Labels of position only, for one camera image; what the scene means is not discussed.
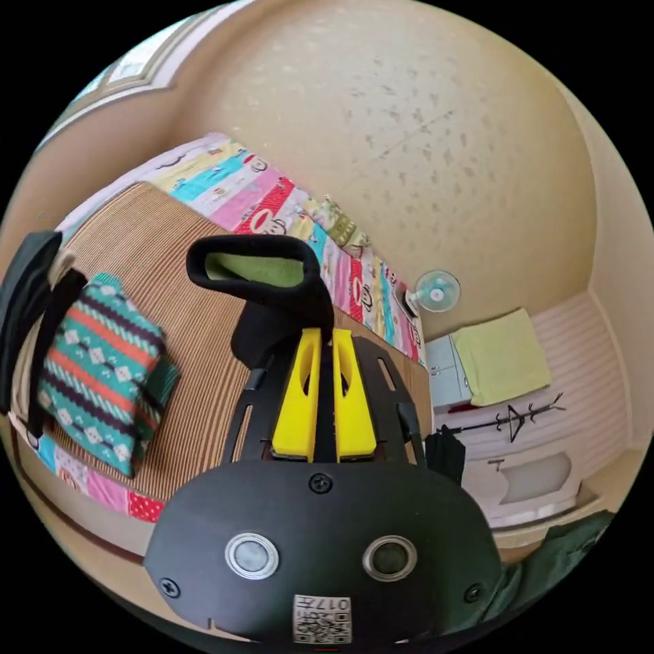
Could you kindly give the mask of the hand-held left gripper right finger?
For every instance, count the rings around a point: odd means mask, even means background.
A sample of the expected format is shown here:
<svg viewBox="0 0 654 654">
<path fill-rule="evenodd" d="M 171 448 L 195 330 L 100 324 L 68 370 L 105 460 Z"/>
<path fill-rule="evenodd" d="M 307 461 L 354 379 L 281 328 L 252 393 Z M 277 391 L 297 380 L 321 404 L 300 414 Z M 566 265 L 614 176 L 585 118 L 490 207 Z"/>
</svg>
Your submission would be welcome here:
<svg viewBox="0 0 654 654">
<path fill-rule="evenodd" d="M 377 446 L 352 333 L 332 332 L 334 434 L 338 456 L 372 456 Z"/>
</svg>

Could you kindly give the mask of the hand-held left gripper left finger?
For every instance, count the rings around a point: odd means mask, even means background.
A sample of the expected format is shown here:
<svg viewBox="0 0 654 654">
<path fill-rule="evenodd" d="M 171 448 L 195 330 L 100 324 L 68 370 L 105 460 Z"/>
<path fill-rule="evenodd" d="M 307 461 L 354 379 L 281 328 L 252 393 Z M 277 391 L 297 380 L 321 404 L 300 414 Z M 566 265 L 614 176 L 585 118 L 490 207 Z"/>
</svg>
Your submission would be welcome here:
<svg viewBox="0 0 654 654">
<path fill-rule="evenodd" d="M 320 390 L 322 334 L 304 329 L 272 435 L 274 456 L 313 456 Z"/>
</svg>

